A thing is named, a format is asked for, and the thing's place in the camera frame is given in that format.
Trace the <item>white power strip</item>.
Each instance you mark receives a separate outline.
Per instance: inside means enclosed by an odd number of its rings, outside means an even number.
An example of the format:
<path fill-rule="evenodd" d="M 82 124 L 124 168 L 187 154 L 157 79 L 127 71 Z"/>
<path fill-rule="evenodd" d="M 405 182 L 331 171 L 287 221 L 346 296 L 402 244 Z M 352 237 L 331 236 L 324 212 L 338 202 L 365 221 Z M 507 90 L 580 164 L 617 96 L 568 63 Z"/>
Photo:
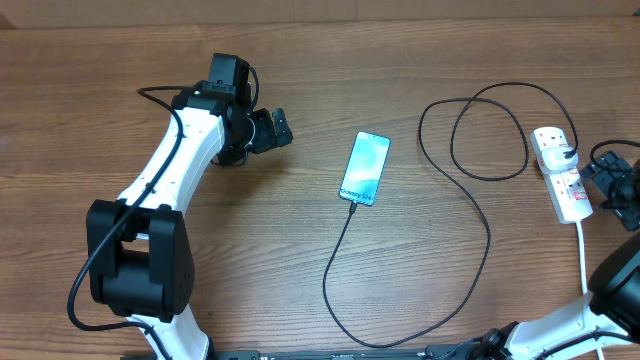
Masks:
<path fill-rule="evenodd" d="M 567 143 L 564 132 L 557 127 L 541 127 L 535 129 L 531 133 L 531 144 L 540 170 L 539 158 L 544 148 L 556 146 L 571 148 Z M 543 173 L 543 179 L 556 216 L 561 224 L 580 222 L 593 213 L 577 166 L 552 175 Z"/>

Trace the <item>white charger plug adapter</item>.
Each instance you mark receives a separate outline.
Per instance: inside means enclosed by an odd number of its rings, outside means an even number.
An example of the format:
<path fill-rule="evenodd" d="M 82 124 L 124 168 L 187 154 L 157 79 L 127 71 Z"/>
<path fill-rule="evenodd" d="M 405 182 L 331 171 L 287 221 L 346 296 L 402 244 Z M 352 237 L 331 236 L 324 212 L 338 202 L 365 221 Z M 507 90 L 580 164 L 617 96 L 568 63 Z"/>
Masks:
<path fill-rule="evenodd" d="M 575 150 L 566 146 L 544 148 L 539 160 L 542 172 L 547 175 L 567 171 L 578 164 Z"/>

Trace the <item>blue Galaxy smartphone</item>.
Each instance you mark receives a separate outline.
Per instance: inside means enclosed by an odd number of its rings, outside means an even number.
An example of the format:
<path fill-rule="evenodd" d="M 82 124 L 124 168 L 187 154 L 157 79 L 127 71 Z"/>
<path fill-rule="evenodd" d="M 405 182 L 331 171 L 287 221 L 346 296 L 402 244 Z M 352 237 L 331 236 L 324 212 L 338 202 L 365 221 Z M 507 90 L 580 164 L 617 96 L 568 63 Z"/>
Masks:
<path fill-rule="evenodd" d="M 357 133 L 339 189 L 339 197 L 373 206 L 376 200 L 391 140 L 360 131 Z"/>

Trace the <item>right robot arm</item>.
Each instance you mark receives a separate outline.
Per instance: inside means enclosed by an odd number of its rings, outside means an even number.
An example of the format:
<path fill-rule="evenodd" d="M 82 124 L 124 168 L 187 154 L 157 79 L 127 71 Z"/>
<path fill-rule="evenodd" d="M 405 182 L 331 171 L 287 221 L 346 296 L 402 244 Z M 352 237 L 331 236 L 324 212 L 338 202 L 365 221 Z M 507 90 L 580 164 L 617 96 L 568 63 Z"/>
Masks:
<path fill-rule="evenodd" d="M 469 359 L 571 359 L 608 346 L 639 342 L 639 235 L 593 272 L 588 291 L 530 322 L 486 333 Z"/>

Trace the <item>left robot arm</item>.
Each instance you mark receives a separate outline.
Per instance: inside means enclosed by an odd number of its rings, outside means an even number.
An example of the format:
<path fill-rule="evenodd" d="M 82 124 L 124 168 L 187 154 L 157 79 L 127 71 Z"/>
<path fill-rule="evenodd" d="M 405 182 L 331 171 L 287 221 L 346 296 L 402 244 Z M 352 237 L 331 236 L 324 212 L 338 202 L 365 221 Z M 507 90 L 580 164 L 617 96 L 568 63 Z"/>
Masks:
<path fill-rule="evenodd" d="M 282 109 L 257 108 L 256 70 L 235 55 L 216 53 L 207 79 L 173 87 L 162 106 L 167 131 L 136 180 L 116 200 L 95 201 L 86 217 L 88 258 L 67 301 L 71 322 L 82 281 L 93 300 L 135 327 L 154 359 L 212 359 L 213 342 L 189 306 L 195 283 L 184 215 L 208 165 L 242 166 L 249 155 L 290 144 Z"/>

